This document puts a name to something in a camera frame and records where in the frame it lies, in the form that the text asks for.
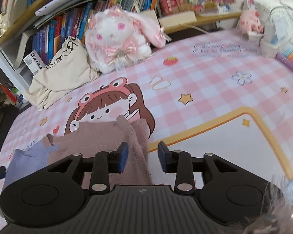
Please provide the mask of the purple and mauve sweater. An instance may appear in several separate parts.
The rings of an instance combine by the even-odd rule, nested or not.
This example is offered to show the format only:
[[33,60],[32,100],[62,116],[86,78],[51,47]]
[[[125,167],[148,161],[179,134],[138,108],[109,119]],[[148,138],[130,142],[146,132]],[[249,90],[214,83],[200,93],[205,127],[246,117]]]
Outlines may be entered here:
[[127,121],[82,122],[64,136],[47,134],[29,150],[16,149],[7,169],[4,187],[74,153],[94,157],[101,151],[115,151],[122,142],[129,144],[129,156],[123,173],[112,173],[110,185],[152,185],[148,170],[149,126],[145,119]]

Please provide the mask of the pink checkered desk mat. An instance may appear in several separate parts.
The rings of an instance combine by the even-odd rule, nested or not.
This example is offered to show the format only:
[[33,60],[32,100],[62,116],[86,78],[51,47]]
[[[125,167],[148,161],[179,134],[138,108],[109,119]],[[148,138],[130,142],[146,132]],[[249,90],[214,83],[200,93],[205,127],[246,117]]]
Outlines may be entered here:
[[128,108],[151,112],[149,171],[154,183],[173,184],[156,158],[159,141],[190,152],[214,152],[263,178],[282,184],[293,176],[293,72],[259,54],[236,30],[199,35],[167,45],[138,65],[101,75],[46,110],[30,107],[9,131],[0,153],[8,166],[17,149],[26,151],[45,135],[62,136],[79,100],[93,102],[100,87],[136,83],[140,93]]

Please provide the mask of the cream folded garment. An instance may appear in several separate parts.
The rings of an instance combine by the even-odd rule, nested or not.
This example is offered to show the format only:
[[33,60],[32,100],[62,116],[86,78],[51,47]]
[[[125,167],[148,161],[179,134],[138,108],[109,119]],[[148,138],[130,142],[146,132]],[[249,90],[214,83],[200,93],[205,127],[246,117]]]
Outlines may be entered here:
[[37,110],[52,106],[66,94],[99,77],[79,39],[67,37],[52,61],[33,76],[24,98]]

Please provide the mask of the white Gorilla book box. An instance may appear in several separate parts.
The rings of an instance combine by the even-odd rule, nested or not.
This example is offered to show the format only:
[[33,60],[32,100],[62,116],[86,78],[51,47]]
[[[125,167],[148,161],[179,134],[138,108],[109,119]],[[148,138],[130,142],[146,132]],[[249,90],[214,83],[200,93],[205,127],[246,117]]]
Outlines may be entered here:
[[30,54],[24,57],[23,61],[33,75],[36,75],[39,70],[46,67],[36,50],[33,50]]

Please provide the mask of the pink white bunny plush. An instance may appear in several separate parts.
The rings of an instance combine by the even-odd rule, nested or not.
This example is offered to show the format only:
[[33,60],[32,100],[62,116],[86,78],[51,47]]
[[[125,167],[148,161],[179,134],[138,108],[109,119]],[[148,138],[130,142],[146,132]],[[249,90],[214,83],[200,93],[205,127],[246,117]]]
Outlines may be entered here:
[[90,14],[85,31],[91,66],[102,74],[136,65],[152,55],[152,45],[161,49],[170,41],[158,20],[118,5]]

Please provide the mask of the cream box on shelf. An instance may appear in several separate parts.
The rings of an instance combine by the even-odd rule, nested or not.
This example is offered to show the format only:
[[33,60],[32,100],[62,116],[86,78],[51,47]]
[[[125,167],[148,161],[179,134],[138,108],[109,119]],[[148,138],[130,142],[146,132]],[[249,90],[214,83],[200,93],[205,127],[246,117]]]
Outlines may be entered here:
[[192,22],[196,22],[194,11],[180,12],[159,18],[160,25],[165,29]]

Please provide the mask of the purple stick bundle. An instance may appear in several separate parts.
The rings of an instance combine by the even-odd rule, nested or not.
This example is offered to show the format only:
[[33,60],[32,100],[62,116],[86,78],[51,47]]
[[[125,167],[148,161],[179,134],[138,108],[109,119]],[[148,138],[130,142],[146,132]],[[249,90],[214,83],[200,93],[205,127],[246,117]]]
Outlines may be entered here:
[[281,53],[277,53],[276,59],[293,72],[293,61],[292,60],[283,56]]

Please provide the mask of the small pink pig plush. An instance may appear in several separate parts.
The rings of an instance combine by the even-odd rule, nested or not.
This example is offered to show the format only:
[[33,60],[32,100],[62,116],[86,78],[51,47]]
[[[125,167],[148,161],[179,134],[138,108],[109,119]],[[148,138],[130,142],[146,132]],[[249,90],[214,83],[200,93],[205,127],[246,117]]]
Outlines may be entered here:
[[239,20],[239,29],[242,34],[249,32],[262,33],[264,31],[257,10],[244,10]]

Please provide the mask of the clear plastic organizer box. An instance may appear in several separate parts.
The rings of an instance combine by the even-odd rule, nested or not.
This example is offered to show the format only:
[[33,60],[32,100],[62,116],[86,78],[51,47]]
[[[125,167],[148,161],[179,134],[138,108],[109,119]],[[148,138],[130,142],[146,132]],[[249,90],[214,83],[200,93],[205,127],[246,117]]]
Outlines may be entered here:
[[274,19],[266,23],[264,37],[268,43],[277,45],[278,49],[289,40],[287,21],[285,18]]

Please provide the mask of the row of books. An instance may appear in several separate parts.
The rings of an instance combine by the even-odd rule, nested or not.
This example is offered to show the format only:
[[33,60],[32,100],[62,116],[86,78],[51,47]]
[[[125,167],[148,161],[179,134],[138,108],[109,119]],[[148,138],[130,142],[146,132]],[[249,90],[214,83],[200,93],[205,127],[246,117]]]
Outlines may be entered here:
[[50,63],[67,37],[84,43],[90,19],[114,6],[127,12],[157,14],[159,0],[52,0],[35,12],[37,20],[33,27],[38,34],[33,38],[32,48],[44,63]]

